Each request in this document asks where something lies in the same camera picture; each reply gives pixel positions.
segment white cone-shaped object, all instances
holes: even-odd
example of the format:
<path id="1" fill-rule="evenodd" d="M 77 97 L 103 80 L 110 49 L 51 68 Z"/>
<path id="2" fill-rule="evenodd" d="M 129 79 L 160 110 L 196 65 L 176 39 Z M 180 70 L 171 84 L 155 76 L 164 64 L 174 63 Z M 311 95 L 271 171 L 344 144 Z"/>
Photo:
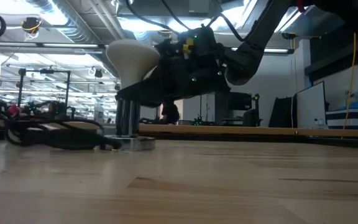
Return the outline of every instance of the white cone-shaped object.
<path id="1" fill-rule="evenodd" d="M 121 88 L 142 81 L 160 60 L 160 54 L 154 47 L 129 39 L 111 42 L 106 55 L 119 73 Z"/>

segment metal base plate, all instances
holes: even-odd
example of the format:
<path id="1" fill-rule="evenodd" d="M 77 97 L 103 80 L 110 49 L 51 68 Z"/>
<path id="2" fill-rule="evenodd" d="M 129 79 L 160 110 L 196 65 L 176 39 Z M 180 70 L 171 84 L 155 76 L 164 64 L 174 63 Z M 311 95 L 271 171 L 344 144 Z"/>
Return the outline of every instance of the metal base plate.
<path id="1" fill-rule="evenodd" d="M 112 149 L 112 151 L 148 151 L 155 148 L 155 138 L 137 136 L 107 136 L 121 142 L 120 149 Z"/>

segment person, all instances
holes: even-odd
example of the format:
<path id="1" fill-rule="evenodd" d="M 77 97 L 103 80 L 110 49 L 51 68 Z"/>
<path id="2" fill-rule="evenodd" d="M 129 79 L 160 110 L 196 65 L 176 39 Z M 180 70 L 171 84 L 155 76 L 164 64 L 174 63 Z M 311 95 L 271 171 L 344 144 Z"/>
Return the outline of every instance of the person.
<path id="1" fill-rule="evenodd" d="M 161 124 L 176 124 L 179 120 L 178 107 L 172 100 L 167 100 L 163 103 Z"/>

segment laboratory workstation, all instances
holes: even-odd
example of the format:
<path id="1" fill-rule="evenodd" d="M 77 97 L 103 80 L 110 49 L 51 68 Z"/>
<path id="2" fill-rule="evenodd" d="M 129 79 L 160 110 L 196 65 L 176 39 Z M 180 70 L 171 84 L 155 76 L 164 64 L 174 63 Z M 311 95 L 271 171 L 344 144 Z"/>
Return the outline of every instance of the laboratory workstation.
<path id="1" fill-rule="evenodd" d="M 0 223 L 358 223 L 358 0 L 0 0 Z"/>

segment wood grain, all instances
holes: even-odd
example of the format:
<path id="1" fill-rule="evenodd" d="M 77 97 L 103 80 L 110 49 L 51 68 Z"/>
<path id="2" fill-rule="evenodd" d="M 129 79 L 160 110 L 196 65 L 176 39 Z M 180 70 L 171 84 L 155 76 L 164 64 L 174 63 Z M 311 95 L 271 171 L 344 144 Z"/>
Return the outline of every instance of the wood grain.
<path id="1" fill-rule="evenodd" d="M 142 133 L 185 133 L 185 134 L 262 134 L 286 136 L 343 136 L 358 137 L 358 130 L 342 129 L 301 129 L 301 128 L 253 128 L 226 126 L 186 126 L 143 124 L 139 128 Z"/>
<path id="2" fill-rule="evenodd" d="M 158 141 L 149 152 L 0 142 L 0 223 L 358 223 L 358 149 Z"/>

